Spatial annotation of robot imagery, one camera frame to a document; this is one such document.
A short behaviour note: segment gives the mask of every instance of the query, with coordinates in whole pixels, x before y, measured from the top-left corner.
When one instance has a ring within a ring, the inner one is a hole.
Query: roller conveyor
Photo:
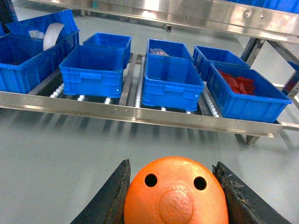
[[[254,143],[259,137],[273,138],[282,129],[299,130],[296,124],[280,122],[268,124],[222,118],[207,88],[201,94],[198,109],[195,112],[144,107],[142,105],[142,82],[145,55],[132,54],[130,61],[120,99],[89,96],[66,97],[60,92],[63,82],[62,75],[57,70],[28,94],[0,92],[0,107],[235,133],[246,135],[248,144]],[[134,76],[136,65],[140,65],[138,76]]]

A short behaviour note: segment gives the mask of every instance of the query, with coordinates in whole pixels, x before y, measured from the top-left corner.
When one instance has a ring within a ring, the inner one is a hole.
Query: gray floor
[[[16,4],[19,20],[59,10]],[[199,29],[161,28],[76,16],[80,41],[95,32],[133,37],[132,52],[145,53],[147,38],[229,49],[241,55],[247,37]],[[253,68],[283,84],[292,68],[265,45]],[[279,118],[299,124],[299,112],[288,106]],[[131,124],[103,119],[0,110],[0,223],[70,223],[106,179],[129,158],[132,177],[154,159],[180,155],[211,170],[226,164],[266,202],[293,224],[299,224],[298,133],[283,131],[246,146],[233,134]]]

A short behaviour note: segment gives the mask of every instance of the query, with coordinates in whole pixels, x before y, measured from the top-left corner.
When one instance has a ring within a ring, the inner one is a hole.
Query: red object
[[[253,85],[253,79],[245,78],[242,76],[235,78],[232,75],[225,73],[221,70],[218,71],[234,93],[254,96],[253,92],[256,90],[256,88]]]
[[[166,157],[145,166],[132,181],[125,224],[228,224],[225,194],[204,166]]]

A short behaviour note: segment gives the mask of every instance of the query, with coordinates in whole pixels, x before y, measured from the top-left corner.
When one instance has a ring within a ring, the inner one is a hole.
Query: blue bin
[[[254,80],[255,96],[234,93],[221,74]],[[274,123],[292,101],[255,70],[211,64],[207,87],[223,117]]]
[[[197,110],[205,85],[192,62],[171,57],[148,57],[142,103],[146,106]]]
[[[77,46],[59,67],[66,95],[121,96],[122,49]]]
[[[208,48],[202,46],[194,46],[194,65],[203,81],[208,80],[210,74],[210,64],[226,64],[230,66],[250,68],[242,59],[234,55],[232,52],[217,48]]]
[[[43,51],[41,40],[6,35],[0,38],[0,91],[28,93],[54,72],[60,45]]]
[[[48,26],[54,22],[63,23],[64,28],[56,45],[43,51],[43,40],[30,38],[29,31],[39,30],[45,33]],[[63,59],[79,45],[79,29],[71,10],[9,23],[6,26],[11,33],[0,41],[1,91],[28,93],[54,72]]]
[[[147,57],[149,56],[165,57],[165,56],[152,54],[150,52],[150,49],[162,49],[174,60],[184,59],[193,62],[193,58],[190,52],[188,51],[186,45],[183,43],[148,39],[147,48],[146,48]]]
[[[6,26],[10,30],[10,32],[14,35],[30,37],[29,31],[38,30],[45,34],[49,25],[54,22],[59,22],[64,24],[64,27],[61,33],[59,34],[58,41],[64,39],[70,34],[73,34],[74,32],[79,31],[70,9],[58,13],[36,17],[29,20],[12,22],[6,24]]]
[[[124,53],[123,69],[126,69],[131,57],[131,42],[132,37],[130,36],[96,33],[84,41],[83,44],[104,48],[122,49]]]

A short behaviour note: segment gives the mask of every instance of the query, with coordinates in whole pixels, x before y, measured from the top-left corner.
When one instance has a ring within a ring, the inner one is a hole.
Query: metal frame
[[[170,27],[169,31],[171,31],[171,26],[176,24],[249,35],[251,39],[242,59],[250,65],[256,59],[265,39],[299,43],[299,27],[297,26],[299,15],[221,0],[187,0],[180,6],[181,10],[177,10],[176,0],[160,0],[157,1],[158,5],[156,6],[147,4],[149,2],[147,0],[138,2],[128,0],[122,5],[117,0],[97,1],[97,4],[89,0],[32,1],[81,9],[82,15],[85,15],[87,10],[87,12],[95,11],[148,21],[166,22],[167,27]],[[299,64],[298,59],[283,45],[273,41],[269,41],[269,43],[287,61],[296,65]],[[247,144],[254,144],[260,137],[273,138],[282,129],[299,131],[299,125],[284,122],[268,124],[225,119],[221,116],[207,88],[200,96],[196,112],[171,111],[168,108],[143,108],[141,101],[144,55],[132,54],[130,61],[127,78],[119,100],[66,96],[62,93],[62,76],[57,70],[28,94],[0,92],[0,107],[235,133],[246,135]],[[132,89],[136,64],[140,64],[141,69],[138,85],[136,89]],[[276,86],[291,97],[299,108],[299,100],[296,97],[299,92],[298,83],[299,73],[297,71],[285,85],[276,84]]]
[[[30,0],[172,25],[299,43],[299,15],[223,0]]]
[[[144,63],[144,60],[138,60],[143,56],[140,54],[132,55],[124,89],[118,102],[109,99],[107,103],[105,98],[94,99],[85,96],[66,97],[64,94],[57,98],[49,97],[62,83],[61,74],[56,71],[29,94],[0,92],[0,107],[243,134],[249,136],[247,137],[248,144],[254,143],[250,136],[273,138],[286,126],[285,123],[268,124],[213,117],[213,111],[207,106],[209,102],[206,101],[203,95],[200,96],[199,109],[192,113],[186,111],[174,112],[168,108],[142,108],[141,105],[136,105],[136,102],[138,96],[140,97],[139,92],[141,90],[138,87],[142,86],[144,70],[140,72],[139,77],[133,77],[133,73],[136,64]],[[130,88],[134,78],[138,80],[136,89]],[[202,114],[202,111],[209,112],[209,114]]]
[[[297,97],[297,94],[299,93],[299,59],[294,54],[292,54],[282,43],[275,41],[268,42],[296,70],[284,85],[274,85],[278,89],[280,89],[285,95],[287,95],[291,100],[293,100],[293,103],[299,109],[299,98]],[[260,52],[261,48],[263,47],[264,43],[265,40],[250,38],[242,54],[242,59],[251,66],[254,60],[256,59],[258,53]],[[291,124],[279,121],[278,123],[281,124],[283,126],[283,129],[285,130],[299,132],[298,124]],[[259,136],[253,135],[247,136],[246,140],[248,144],[254,144],[259,138]]]

